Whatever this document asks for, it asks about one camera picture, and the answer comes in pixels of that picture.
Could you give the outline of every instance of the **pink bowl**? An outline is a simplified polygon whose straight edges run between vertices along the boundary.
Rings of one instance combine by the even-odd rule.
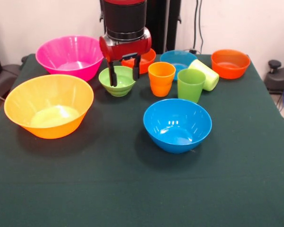
[[[43,44],[36,59],[51,74],[92,79],[103,60],[99,40],[84,35],[63,36]]]

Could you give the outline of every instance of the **bowl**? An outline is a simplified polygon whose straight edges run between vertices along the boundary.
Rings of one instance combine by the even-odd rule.
[[[236,50],[219,50],[212,54],[212,67],[221,78],[238,79],[250,65],[250,58]]]
[[[56,139],[74,132],[94,100],[90,85],[70,75],[46,75],[13,89],[4,103],[6,116],[32,134]]]
[[[92,79],[103,60],[99,40],[83,35],[56,38],[41,45],[36,59],[51,74]]]
[[[176,68],[174,80],[178,79],[178,73],[181,70],[187,69],[189,65],[196,60],[197,57],[186,51],[167,51],[161,55],[160,61],[173,64]]]
[[[194,149],[212,129],[208,112],[184,99],[165,99],[154,103],[145,111],[143,123],[151,139],[173,154]]]
[[[114,66],[117,75],[117,86],[110,86],[109,68],[104,69],[99,74],[99,81],[102,86],[115,97],[123,97],[130,92],[135,84],[133,79],[133,69],[126,66]]]
[[[148,51],[145,54],[142,54],[141,55],[141,61],[140,61],[140,74],[147,73],[148,67],[152,63],[154,63],[155,59],[156,59],[156,52],[153,49],[151,49],[150,51]],[[133,68],[134,59],[132,58],[132,59],[129,59],[129,60],[126,60],[126,61],[121,61],[121,64],[123,66]]]

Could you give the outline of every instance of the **white wall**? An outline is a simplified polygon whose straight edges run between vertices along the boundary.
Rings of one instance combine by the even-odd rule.
[[[176,48],[193,45],[196,0],[182,0]],[[0,0],[0,60],[20,63],[61,35],[103,34],[98,0]],[[233,48],[250,55],[263,76],[271,58],[284,65],[284,0],[203,0],[203,53]]]
[[[193,46],[196,0],[182,0],[182,24],[176,47]],[[203,53],[230,48],[247,53],[261,77],[267,62],[278,59],[284,66],[284,0],[203,0],[201,28]],[[201,39],[198,37],[199,49]]]
[[[20,63],[62,35],[103,34],[99,0],[0,0],[0,61]]]

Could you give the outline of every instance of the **green bowl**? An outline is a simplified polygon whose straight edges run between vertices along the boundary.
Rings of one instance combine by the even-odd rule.
[[[104,69],[99,74],[99,81],[103,87],[115,97],[122,97],[128,94],[135,84],[133,79],[133,69],[126,66],[114,66],[115,73],[117,74],[117,86],[110,86],[109,69]]]

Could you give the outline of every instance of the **small orange bowl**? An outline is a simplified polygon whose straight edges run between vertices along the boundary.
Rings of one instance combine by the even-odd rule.
[[[94,100],[84,80],[69,75],[46,75],[30,79],[7,96],[6,116],[32,134],[56,139],[74,132]]]
[[[148,72],[148,67],[155,62],[156,59],[156,52],[151,49],[145,54],[141,55],[141,61],[140,61],[140,74],[144,74]],[[121,64],[123,66],[127,66],[129,68],[133,68],[134,65],[134,59],[129,59],[126,61],[122,61]]]
[[[224,79],[243,76],[250,65],[250,58],[236,50],[219,50],[212,54],[212,67]]]

